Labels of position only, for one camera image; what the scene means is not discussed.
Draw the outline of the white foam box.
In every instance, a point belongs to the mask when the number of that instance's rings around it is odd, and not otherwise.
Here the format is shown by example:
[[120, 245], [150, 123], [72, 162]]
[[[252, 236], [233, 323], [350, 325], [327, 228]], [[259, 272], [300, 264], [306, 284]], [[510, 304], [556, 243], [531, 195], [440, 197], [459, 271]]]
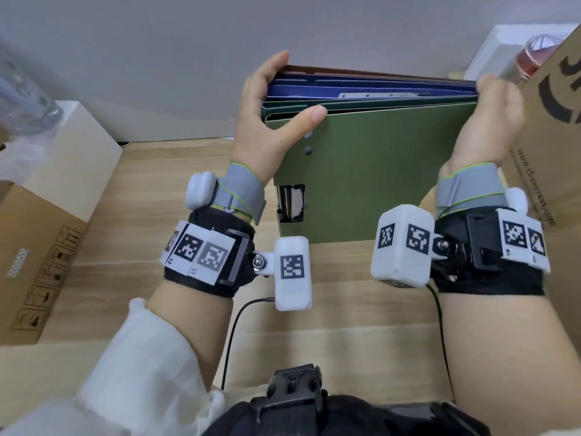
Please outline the white foam box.
[[476, 52], [463, 79], [475, 81], [486, 74], [500, 74], [527, 41], [549, 34], [567, 38], [581, 23], [498, 24], [490, 31]]

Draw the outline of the grey wrist band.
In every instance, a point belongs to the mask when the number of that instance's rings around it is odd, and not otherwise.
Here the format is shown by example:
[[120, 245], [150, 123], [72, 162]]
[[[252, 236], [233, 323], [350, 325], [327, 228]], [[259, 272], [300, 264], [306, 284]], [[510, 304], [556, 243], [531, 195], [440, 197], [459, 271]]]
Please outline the grey wrist band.
[[249, 168], [231, 163], [226, 175], [217, 179], [210, 205], [230, 213], [242, 212], [259, 225], [266, 205], [264, 186]]
[[508, 208], [505, 188], [494, 163], [480, 163], [441, 178], [436, 186], [438, 219], [481, 207]]

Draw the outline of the person's right hand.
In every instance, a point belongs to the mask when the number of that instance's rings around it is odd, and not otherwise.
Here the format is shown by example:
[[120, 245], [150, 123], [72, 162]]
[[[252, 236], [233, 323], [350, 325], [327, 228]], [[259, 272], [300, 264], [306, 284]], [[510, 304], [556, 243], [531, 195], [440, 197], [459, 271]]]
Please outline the person's right hand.
[[451, 157], [440, 168], [439, 178], [480, 163], [500, 166], [524, 123], [524, 98], [514, 83], [506, 96], [479, 96], [472, 116], [457, 137]]

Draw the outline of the clear plastic bag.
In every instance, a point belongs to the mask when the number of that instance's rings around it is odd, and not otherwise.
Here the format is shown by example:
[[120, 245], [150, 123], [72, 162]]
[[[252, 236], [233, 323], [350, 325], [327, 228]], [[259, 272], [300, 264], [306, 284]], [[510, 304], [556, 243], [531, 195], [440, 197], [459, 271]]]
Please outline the clear plastic bag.
[[60, 105], [19, 66], [0, 38], [0, 125], [11, 137], [54, 139]]

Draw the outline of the large printed cardboard box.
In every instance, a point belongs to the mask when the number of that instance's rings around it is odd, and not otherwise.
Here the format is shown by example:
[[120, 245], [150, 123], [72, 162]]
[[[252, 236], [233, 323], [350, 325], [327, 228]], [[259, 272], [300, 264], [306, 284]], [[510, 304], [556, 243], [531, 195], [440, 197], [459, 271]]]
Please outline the large printed cardboard box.
[[502, 166], [547, 227], [581, 224], [581, 24], [519, 85], [526, 122]]

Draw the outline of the person's left forearm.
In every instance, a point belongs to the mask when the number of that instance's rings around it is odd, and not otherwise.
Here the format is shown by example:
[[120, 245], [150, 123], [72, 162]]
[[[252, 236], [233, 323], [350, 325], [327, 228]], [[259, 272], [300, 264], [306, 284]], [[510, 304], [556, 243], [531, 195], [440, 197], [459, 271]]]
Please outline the person's left forearm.
[[211, 286], [173, 269], [164, 268], [164, 281], [146, 307], [175, 327], [192, 348], [205, 390], [213, 386], [234, 307], [234, 296], [256, 278], [251, 258], [241, 263], [235, 285]]

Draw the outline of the dark red file folder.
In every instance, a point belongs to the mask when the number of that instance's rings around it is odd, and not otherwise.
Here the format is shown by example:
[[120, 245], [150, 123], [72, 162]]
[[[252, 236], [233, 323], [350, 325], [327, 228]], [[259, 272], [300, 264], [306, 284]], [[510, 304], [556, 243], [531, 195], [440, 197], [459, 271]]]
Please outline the dark red file folder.
[[417, 75], [407, 75], [407, 74], [389, 74], [383, 72], [372, 72], [372, 71], [361, 71], [361, 70], [349, 70], [349, 69], [336, 69], [336, 68], [326, 68], [326, 67], [310, 67], [303, 65], [286, 65], [283, 69], [278, 72], [278, 75], [290, 75], [293, 76], [307, 76], [321, 78], [344, 78], [344, 79], [355, 79], [355, 80], [400, 80], [400, 81], [417, 81], [417, 82], [443, 82], [443, 83], [460, 83], [468, 85], [469, 83], [475, 83], [475, 81], [462, 80], [462, 79], [449, 79], [449, 78], [435, 78], [435, 77], [421, 77]]

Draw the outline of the white sleeve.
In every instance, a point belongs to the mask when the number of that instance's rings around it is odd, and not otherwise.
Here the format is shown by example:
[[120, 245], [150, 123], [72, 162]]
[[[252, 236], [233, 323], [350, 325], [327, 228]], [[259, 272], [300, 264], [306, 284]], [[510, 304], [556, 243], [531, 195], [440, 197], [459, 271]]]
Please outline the white sleeve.
[[207, 392], [186, 339], [137, 298], [77, 393], [0, 436], [202, 436], [227, 405], [222, 391]]

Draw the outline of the black chest harness mount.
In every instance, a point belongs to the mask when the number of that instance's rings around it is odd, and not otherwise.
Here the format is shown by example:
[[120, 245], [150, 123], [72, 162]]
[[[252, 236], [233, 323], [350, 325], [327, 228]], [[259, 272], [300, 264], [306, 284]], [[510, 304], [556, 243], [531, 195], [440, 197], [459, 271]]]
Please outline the black chest harness mount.
[[448, 402], [373, 405], [329, 395], [312, 364], [276, 371], [264, 396], [238, 402], [202, 436], [491, 436]]

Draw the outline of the green file folder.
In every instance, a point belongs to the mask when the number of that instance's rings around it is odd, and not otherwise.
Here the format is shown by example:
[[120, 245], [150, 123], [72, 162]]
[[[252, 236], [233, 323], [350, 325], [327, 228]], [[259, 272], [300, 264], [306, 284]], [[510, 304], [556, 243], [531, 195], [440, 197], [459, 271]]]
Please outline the green file folder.
[[281, 236], [368, 241], [383, 212], [435, 184], [477, 94], [324, 103], [328, 115], [274, 175]]

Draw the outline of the brown cardboard box with symbols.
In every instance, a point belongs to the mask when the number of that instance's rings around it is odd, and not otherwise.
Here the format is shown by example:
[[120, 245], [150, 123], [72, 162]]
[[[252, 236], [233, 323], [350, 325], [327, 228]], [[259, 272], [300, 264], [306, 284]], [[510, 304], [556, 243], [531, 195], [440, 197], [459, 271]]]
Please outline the brown cardboard box with symbols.
[[88, 224], [0, 181], [0, 346], [35, 344]]

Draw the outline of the blue file folder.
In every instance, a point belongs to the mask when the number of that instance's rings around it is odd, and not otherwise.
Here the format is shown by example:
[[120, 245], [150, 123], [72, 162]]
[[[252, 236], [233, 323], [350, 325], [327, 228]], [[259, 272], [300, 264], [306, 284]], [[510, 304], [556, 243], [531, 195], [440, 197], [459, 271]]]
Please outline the blue file folder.
[[268, 86], [266, 100], [276, 101], [342, 101], [387, 99], [394, 97], [473, 96], [474, 81], [403, 75], [331, 74], [323, 72], [281, 72]]

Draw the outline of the white rounded wrist tracker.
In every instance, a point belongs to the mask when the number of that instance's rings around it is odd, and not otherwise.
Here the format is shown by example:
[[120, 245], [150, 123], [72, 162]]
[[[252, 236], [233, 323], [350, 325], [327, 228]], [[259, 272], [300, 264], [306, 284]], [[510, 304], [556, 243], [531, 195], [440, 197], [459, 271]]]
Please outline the white rounded wrist tracker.
[[523, 189], [518, 187], [507, 188], [504, 195], [510, 208], [523, 215], [528, 215], [529, 200]]
[[185, 192], [185, 207], [190, 211], [195, 211], [209, 206], [216, 186], [217, 177], [211, 171], [193, 174]]

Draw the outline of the clear bottle with red liquid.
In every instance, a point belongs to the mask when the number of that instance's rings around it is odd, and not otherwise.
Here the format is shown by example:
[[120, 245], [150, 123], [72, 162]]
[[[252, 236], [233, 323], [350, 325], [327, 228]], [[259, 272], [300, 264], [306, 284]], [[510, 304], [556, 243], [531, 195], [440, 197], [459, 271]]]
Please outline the clear bottle with red liquid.
[[515, 84], [530, 79], [562, 45], [564, 38], [543, 34], [530, 38], [500, 71], [498, 77]]

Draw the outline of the white marker tag plate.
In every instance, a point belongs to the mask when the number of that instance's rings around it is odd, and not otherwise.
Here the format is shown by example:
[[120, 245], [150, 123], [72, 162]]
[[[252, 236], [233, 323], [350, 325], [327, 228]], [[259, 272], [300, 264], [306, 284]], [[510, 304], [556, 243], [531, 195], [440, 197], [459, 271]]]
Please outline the white marker tag plate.
[[496, 212], [501, 258], [550, 273], [551, 267], [541, 222], [511, 209], [498, 208]]
[[159, 261], [179, 275], [214, 286], [234, 245], [230, 236], [179, 221]]

